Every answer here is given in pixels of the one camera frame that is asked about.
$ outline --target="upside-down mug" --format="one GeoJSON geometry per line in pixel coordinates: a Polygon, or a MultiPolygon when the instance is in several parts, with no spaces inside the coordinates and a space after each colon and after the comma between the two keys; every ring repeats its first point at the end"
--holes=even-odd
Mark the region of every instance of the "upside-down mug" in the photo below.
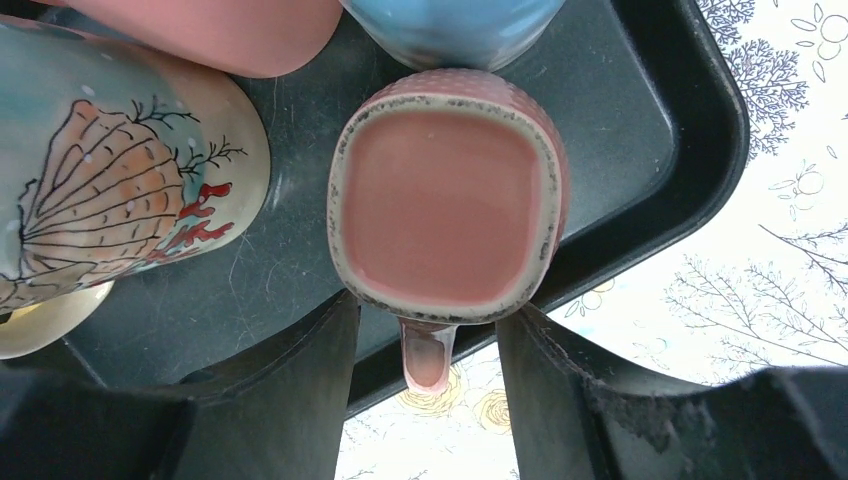
{"type": "Polygon", "coordinates": [[[6,16],[0,145],[0,315],[221,247],[270,180],[262,123],[225,74],[6,16]]]}
{"type": "Polygon", "coordinates": [[[285,75],[324,48],[338,0],[63,0],[153,48],[253,78],[285,75]]]}
{"type": "Polygon", "coordinates": [[[494,71],[527,51],[564,0],[341,0],[395,60],[416,70],[494,71]]]}
{"type": "Polygon", "coordinates": [[[411,387],[444,388],[457,326],[530,300],[569,195],[553,122],[493,74],[415,74],[357,110],[330,170],[330,252],[354,294],[400,319],[411,387]]]}

